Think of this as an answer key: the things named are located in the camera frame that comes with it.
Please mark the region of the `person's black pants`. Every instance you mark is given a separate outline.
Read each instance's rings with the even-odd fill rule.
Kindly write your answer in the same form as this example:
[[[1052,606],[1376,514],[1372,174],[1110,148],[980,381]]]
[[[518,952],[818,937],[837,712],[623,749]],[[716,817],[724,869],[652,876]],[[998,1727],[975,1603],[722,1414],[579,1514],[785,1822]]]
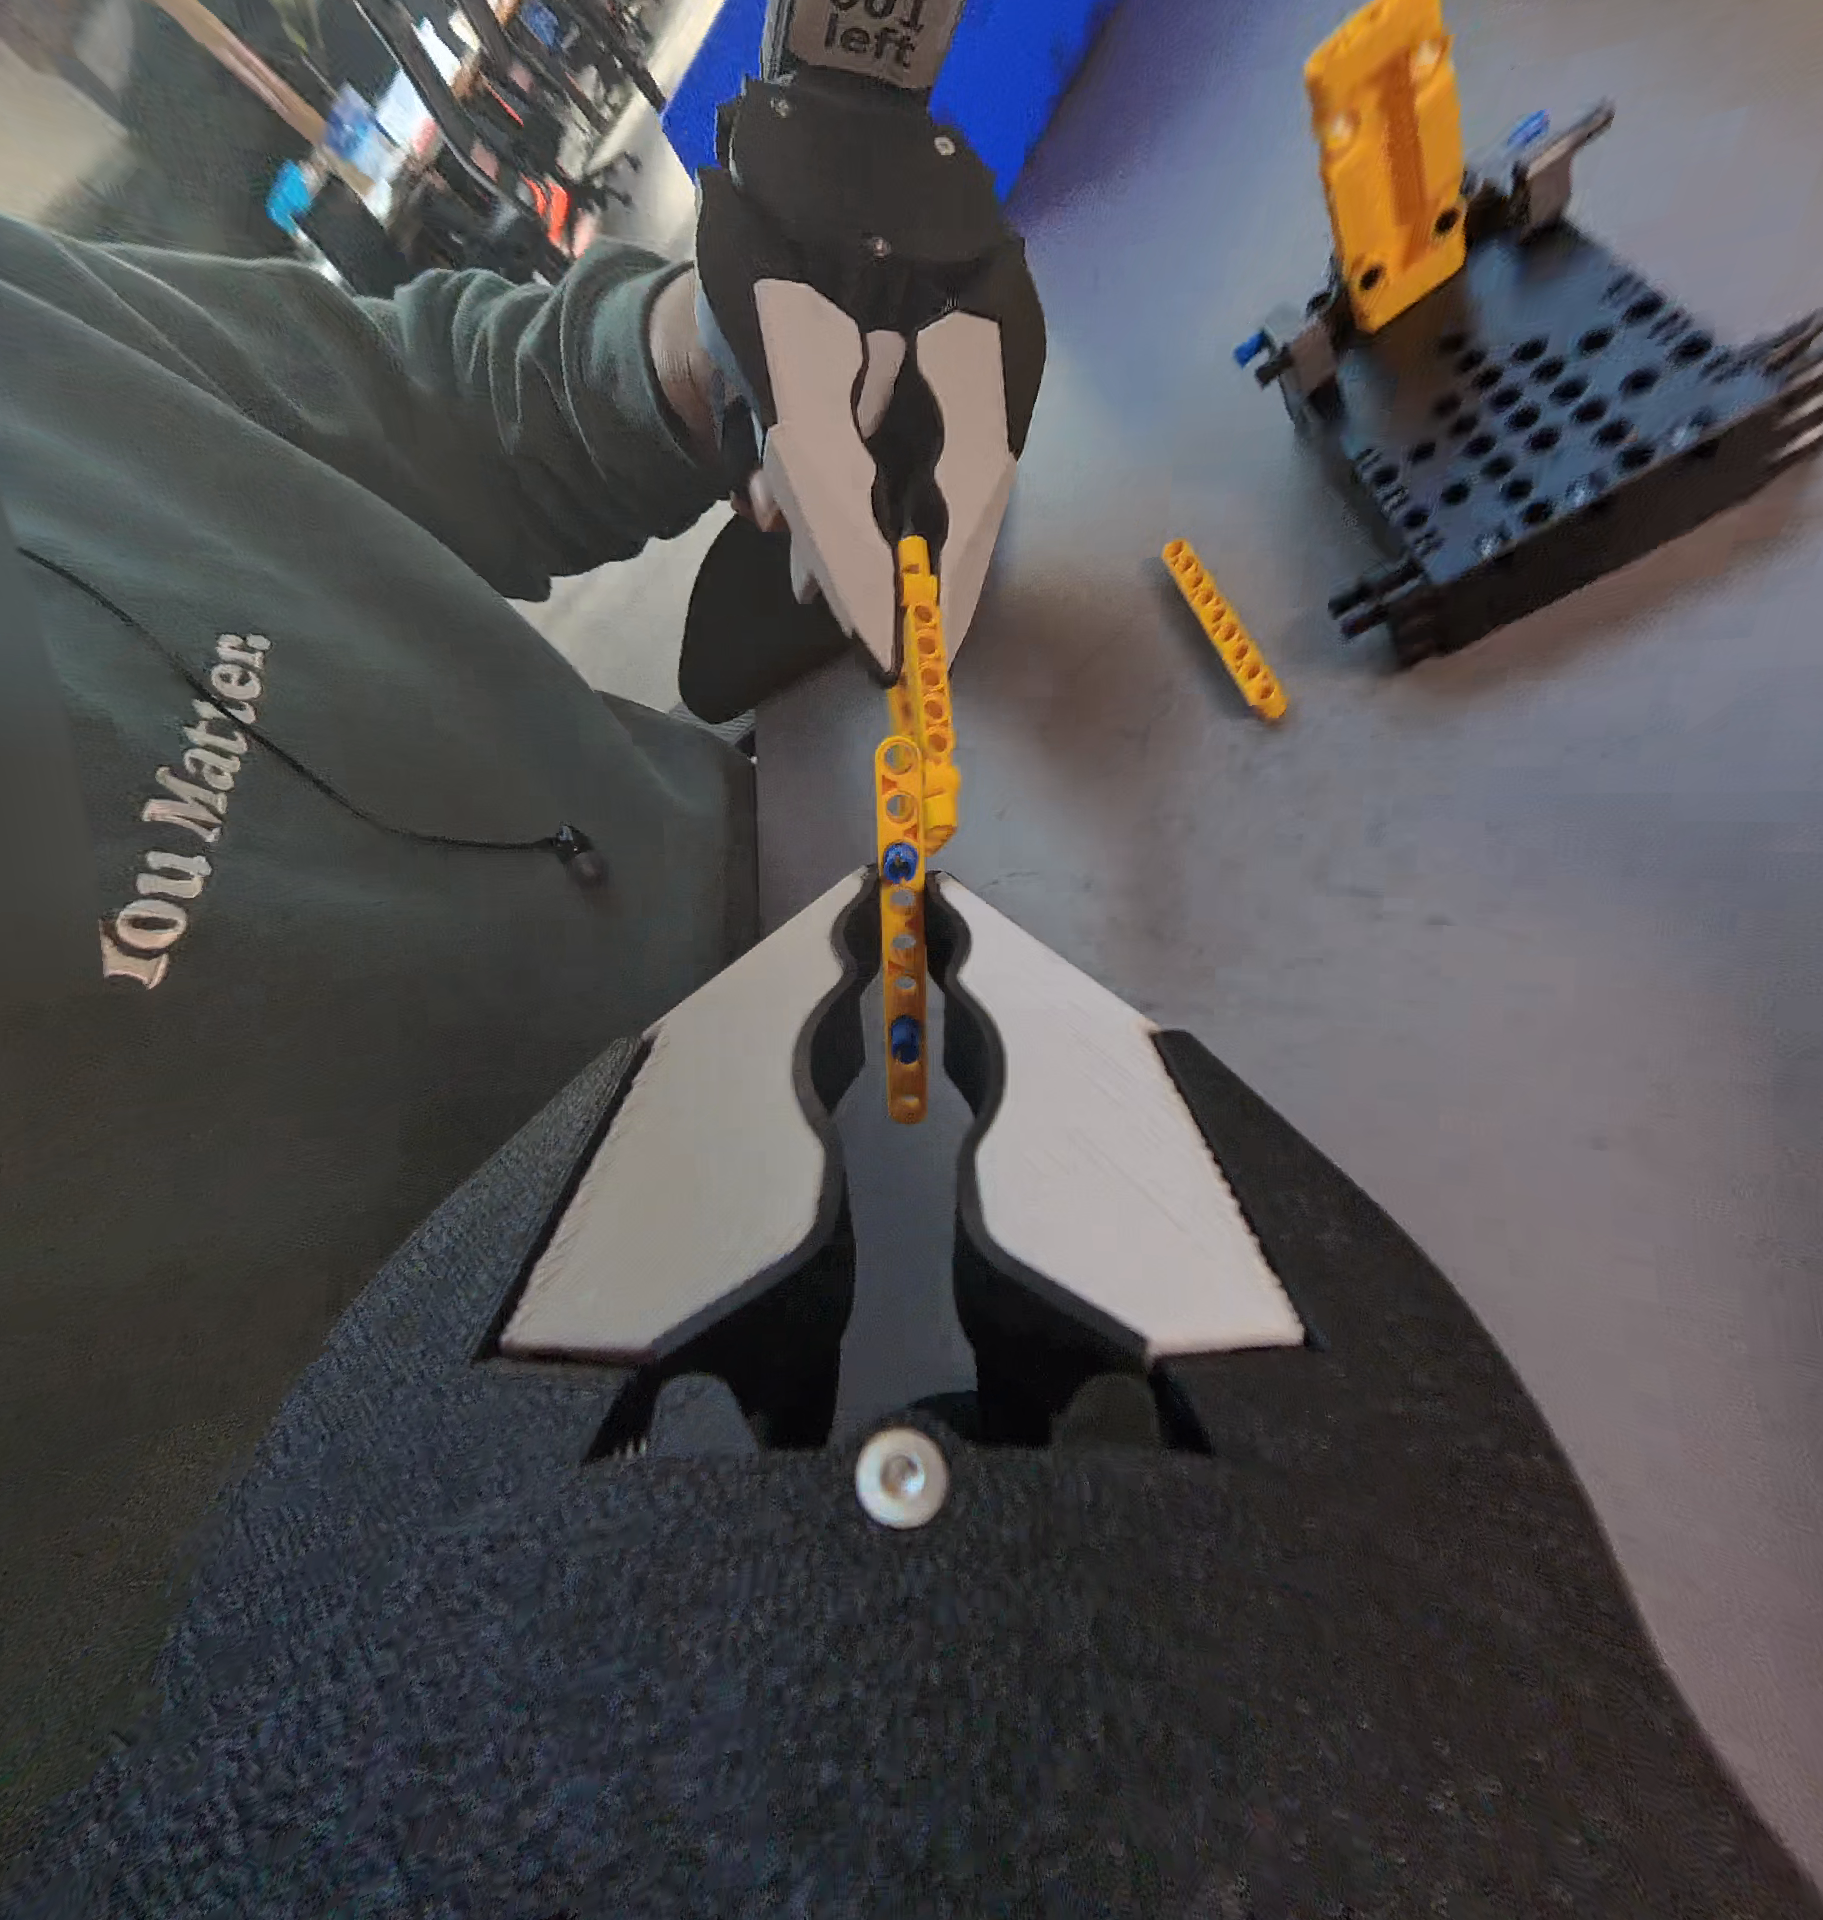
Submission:
[[[689,589],[679,698],[720,727],[837,661],[845,646],[822,599],[797,597],[788,535],[729,514]]]

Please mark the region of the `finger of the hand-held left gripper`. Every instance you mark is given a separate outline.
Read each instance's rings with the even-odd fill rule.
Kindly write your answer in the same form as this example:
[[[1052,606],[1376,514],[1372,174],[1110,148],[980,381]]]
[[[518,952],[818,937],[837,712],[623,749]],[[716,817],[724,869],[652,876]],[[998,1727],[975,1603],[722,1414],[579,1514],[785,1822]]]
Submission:
[[[898,561],[870,438],[904,370],[907,327],[862,331],[814,286],[775,277],[754,283],[754,317],[771,399],[758,475],[788,532],[792,596],[825,604],[873,677],[898,679]]]
[[[1000,333],[961,311],[910,343],[910,529],[924,539],[946,658],[964,648],[1018,474]]]

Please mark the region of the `blue storage bin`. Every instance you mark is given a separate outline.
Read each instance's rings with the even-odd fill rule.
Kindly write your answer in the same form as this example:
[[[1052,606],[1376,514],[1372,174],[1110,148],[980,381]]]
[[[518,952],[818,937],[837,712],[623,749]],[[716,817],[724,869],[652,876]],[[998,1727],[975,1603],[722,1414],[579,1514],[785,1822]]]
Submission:
[[[1008,199],[1115,3],[966,5],[931,112],[957,127]],[[662,130],[686,175],[713,163],[717,112],[758,70],[767,5],[726,3],[676,88]]]

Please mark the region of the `yellow panel on base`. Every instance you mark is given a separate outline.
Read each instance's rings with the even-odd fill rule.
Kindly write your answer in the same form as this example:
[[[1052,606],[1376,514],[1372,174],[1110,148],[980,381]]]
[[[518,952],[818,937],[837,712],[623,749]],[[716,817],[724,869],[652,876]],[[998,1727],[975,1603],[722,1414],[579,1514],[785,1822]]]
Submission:
[[[1356,327],[1376,335],[1466,258],[1452,36],[1438,3],[1371,3],[1306,61],[1329,247]]]

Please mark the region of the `yellow lego panel piece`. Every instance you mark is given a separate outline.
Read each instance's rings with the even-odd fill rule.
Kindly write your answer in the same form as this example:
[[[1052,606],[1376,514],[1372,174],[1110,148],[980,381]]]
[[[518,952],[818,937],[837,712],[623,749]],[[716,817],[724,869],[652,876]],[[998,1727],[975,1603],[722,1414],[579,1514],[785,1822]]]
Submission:
[[[955,766],[939,583],[927,545],[919,535],[898,539],[898,596],[901,671],[891,688],[891,715],[892,730],[919,749],[920,843],[922,850],[933,856],[957,829],[961,776]]]

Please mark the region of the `long yellow lego beam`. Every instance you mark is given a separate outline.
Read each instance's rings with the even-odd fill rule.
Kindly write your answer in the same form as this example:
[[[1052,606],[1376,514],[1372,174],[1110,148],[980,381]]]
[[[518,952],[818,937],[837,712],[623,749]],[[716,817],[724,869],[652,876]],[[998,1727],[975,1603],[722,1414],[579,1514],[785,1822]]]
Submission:
[[[1191,618],[1195,618],[1245,706],[1265,724],[1278,724],[1286,715],[1290,698],[1215,574],[1184,538],[1168,539],[1161,557],[1165,574],[1178,589]]]

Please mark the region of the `person's left hand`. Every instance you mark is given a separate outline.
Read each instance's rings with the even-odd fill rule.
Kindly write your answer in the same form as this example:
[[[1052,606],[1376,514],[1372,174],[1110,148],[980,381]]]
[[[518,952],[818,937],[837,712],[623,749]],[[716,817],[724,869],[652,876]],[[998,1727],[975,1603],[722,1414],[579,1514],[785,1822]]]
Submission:
[[[783,509],[755,464],[754,394],[710,312],[693,262],[676,264],[652,295],[647,344],[662,400],[713,493],[762,534],[783,534]]]

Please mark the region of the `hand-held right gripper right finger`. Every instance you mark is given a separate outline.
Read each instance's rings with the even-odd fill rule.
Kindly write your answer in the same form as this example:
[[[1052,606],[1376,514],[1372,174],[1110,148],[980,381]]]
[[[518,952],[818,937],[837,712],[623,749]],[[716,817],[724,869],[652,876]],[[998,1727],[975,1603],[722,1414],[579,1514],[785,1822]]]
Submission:
[[[927,927],[968,1112],[950,1286],[975,1438],[1206,1452],[1178,1367],[1297,1355],[1308,1329],[1171,1066],[1183,1034],[955,876]]]

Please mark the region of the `black lego base block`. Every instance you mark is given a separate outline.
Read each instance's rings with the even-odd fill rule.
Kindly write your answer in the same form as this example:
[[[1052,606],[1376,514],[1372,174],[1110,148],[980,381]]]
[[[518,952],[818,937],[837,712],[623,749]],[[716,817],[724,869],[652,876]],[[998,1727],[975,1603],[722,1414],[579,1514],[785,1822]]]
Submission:
[[[1379,564],[1328,599],[1401,668],[1452,655],[1736,508],[1823,451],[1823,309],[1728,344],[1570,223],[1600,101],[1464,171],[1459,274],[1364,333],[1338,268],[1235,349],[1353,496]]]

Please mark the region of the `yellow lego beam with pins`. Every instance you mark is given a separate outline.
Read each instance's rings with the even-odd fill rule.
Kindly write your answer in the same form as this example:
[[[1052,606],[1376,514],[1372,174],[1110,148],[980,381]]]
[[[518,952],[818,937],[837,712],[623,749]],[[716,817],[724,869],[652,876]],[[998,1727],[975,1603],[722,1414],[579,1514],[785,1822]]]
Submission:
[[[922,755],[904,732],[876,747],[873,835],[886,1112],[912,1126],[927,1112]]]

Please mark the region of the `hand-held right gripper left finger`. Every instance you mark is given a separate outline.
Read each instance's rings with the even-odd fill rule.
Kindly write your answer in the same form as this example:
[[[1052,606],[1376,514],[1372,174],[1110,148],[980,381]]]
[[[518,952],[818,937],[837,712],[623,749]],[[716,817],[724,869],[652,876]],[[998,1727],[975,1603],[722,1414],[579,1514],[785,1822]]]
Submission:
[[[495,1359],[620,1373],[592,1443],[720,1379],[760,1449],[830,1436],[854,1296],[835,1109],[864,1056],[877,878],[840,876],[639,1039],[495,1321]]]

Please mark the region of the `black earphone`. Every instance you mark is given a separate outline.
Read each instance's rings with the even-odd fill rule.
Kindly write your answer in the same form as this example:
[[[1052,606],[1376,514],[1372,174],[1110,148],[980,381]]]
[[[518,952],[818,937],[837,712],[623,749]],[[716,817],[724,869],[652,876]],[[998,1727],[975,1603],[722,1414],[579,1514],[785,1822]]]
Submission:
[[[131,634],[144,639],[154,649],[154,654],[174,668],[174,672],[186,688],[191,688],[195,692],[205,689],[205,679],[196,677],[161,636],[156,636],[137,616],[127,613],[124,606],[120,606],[116,599],[110,599],[107,594],[103,594],[95,586],[81,578],[72,567],[67,567],[55,559],[49,559],[25,545],[21,545],[17,548],[17,554],[23,561],[33,564],[42,572],[59,578],[70,589],[76,589],[85,599],[90,599],[103,613],[110,616],[124,627],[127,627]],[[300,756],[287,752],[269,736],[266,736],[257,723],[242,718],[242,706],[243,706],[243,701],[237,694],[235,696],[223,694],[219,698],[221,713],[229,715],[234,721],[235,730],[249,743],[252,743],[257,749],[269,755],[272,760],[284,766],[292,776],[297,776],[302,783],[305,783],[317,794],[320,794],[332,806],[341,807],[345,814],[349,814],[358,822],[366,824],[371,832],[382,833],[393,839],[411,843],[418,846],[432,846],[432,849],[442,849],[442,850],[454,850],[454,852],[462,850],[462,852],[479,852],[479,856],[484,856],[484,852],[527,856],[527,852],[542,850],[545,856],[553,856],[558,862],[558,866],[578,886],[583,886],[591,892],[603,888],[609,876],[607,862],[603,860],[596,839],[572,822],[560,822],[558,829],[553,829],[548,835],[540,835],[540,838],[530,838],[530,839],[462,838],[462,835],[432,833],[425,829],[388,822],[388,820],[371,814],[371,809],[361,807],[359,803],[352,803],[329,779],[326,779],[314,769],[303,766],[300,760]]]

